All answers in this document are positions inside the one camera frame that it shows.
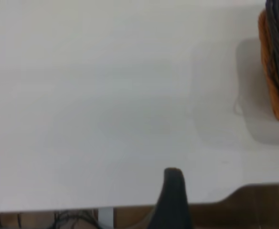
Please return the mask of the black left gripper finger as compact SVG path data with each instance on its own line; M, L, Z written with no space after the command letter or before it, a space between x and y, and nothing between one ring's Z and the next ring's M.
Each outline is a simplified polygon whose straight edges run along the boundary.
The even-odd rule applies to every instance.
M177 168L166 168L164 180L149 229L192 229L183 173Z

